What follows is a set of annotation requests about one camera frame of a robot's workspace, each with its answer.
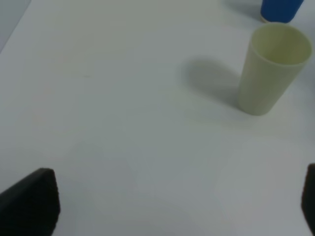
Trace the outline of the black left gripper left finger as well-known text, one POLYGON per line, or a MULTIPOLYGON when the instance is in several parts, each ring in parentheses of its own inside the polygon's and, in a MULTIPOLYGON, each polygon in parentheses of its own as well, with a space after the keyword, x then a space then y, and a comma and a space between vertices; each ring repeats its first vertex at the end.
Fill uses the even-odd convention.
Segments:
POLYGON ((51 236, 60 212, 55 172, 40 168, 0 194, 0 234, 51 236))

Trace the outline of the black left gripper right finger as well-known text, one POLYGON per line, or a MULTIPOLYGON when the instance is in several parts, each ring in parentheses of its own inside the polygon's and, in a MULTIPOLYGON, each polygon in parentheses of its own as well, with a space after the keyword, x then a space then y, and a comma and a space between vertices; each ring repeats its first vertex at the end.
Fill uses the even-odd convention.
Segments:
POLYGON ((308 227, 315 235, 315 164, 312 163, 308 166, 302 197, 301 209, 308 227))

